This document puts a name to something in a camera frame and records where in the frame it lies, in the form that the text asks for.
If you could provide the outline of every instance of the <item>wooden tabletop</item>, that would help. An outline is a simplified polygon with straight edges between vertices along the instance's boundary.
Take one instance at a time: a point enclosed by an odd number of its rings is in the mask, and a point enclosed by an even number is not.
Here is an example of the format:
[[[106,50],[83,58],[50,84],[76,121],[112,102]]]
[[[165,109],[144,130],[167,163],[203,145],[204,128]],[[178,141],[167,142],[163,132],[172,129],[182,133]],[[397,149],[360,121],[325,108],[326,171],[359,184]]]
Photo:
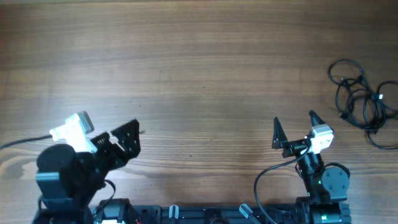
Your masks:
[[[351,171],[353,223],[396,223],[398,151],[381,151],[337,117],[327,68],[357,60],[371,86],[398,80],[396,1],[176,1],[0,7],[0,143],[48,134],[85,110],[96,131],[137,118],[142,151],[113,171],[135,205],[255,204],[278,116],[303,138],[315,110],[335,130],[325,162]],[[349,66],[338,77],[356,77]],[[394,86],[384,101],[398,106]],[[358,103],[361,114],[363,102]],[[375,140],[397,141],[398,121]],[[29,223],[36,157],[52,141],[0,151],[0,223]],[[108,198],[100,190],[92,204]],[[294,166],[264,176],[264,203],[306,196]]]

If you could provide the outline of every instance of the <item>wooden table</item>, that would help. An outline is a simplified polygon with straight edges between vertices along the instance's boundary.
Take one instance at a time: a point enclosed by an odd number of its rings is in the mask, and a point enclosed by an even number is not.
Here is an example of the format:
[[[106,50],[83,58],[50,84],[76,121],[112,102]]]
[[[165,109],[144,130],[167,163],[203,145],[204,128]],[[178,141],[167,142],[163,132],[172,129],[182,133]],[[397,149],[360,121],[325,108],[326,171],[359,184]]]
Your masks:
[[[142,152],[109,174],[115,197],[146,205],[255,204],[257,174],[286,161],[271,149],[278,116],[290,140],[309,110],[332,126],[325,162],[351,171],[353,223],[395,223],[398,152],[370,146],[337,117],[326,70],[360,62],[373,88],[397,80],[394,1],[177,1],[0,7],[0,140],[41,136],[86,110],[96,131],[137,118]],[[351,67],[336,76],[356,76]],[[393,86],[384,99],[397,106]],[[394,143],[397,121],[376,140]],[[0,223],[29,223],[35,160],[53,142],[0,151]],[[92,203],[108,198],[100,190]],[[293,203],[293,166],[259,183],[264,203]]]

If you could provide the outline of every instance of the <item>tangled black cord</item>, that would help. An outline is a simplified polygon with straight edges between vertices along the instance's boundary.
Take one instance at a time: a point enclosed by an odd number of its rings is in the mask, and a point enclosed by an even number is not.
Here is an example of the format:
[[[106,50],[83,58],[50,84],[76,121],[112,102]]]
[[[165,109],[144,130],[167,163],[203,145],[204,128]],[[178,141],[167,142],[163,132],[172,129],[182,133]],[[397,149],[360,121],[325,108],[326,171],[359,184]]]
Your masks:
[[[355,65],[361,72],[359,77],[358,78],[342,78],[341,82],[337,82],[336,80],[334,80],[331,75],[331,69],[340,62],[348,62],[348,63]],[[395,81],[382,82],[377,87],[377,92],[374,92],[374,91],[372,91],[371,87],[369,86],[369,83],[365,77],[363,68],[359,65],[358,62],[351,60],[351,59],[340,59],[340,60],[333,62],[329,66],[328,75],[329,75],[330,80],[334,84],[338,85],[338,88],[336,91],[336,96],[335,96],[335,101],[336,101],[336,107],[340,112],[339,117],[341,119],[349,122],[353,126],[365,130],[366,136],[368,137],[369,142],[373,146],[378,147],[379,149],[385,149],[385,150],[398,149],[398,144],[392,145],[392,146],[382,146],[382,145],[376,144],[372,140],[372,137],[371,137],[372,134],[376,134],[377,131],[384,126],[384,124],[386,123],[386,121],[388,119],[398,119],[398,109],[391,108],[390,106],[387,106],[385,103],[383,103],[381,100],[382,95],[380,94],[381,87],[383,87],[384,85],[387,85],[387,84],[398,85],[398,82],[395,82]],[[354,85],[360,85],[363,88],[351,90],[351,88]],[[338,105],[338,94],[339,94],[341,87],[344,87],[349,93],[348,98],[346,100],[346,108],[344,110],[341,109],[340,106]],[[352,112],[354,111],[354,102],[359,99],[364,99],[363,118],[365,120],[365,123],[359,122],[352,115]],[[374,114],[371,119],[369,119],[366,114],[366,107],[368,105],[368,102],[370,102],[374,108]]]

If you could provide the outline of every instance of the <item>wood grain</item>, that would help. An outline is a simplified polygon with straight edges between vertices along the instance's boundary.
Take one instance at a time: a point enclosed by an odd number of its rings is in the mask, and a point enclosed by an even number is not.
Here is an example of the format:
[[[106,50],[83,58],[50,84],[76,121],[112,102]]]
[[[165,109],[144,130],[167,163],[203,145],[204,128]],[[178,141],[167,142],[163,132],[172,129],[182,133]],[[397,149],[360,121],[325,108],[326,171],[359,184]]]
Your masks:
[[[166,1],[0,7],[0,140],[40,136],[77,111],[92,136],[137,118],[142,152],[109,174],[134,204],[254,204],[257,174],[308,133],[309,110],[335,130],[325,162],[352,173],[353,223],[395,223],[398,152],[370,146],[337,117],[326,70],[353,58],[375,88],[397,80],[395,1]],[[356,76],[349,67],[337,77]],[[396,88],[384,100],[398,107]],[[394,143],[398,121],[376,136]],[[35,159],[51,141],[0,151],[0,223],[28,223],[40,195]],[[110,189],[92,201],[108,197]],[[294,167],[259,183],[263,202],[306,194]]]

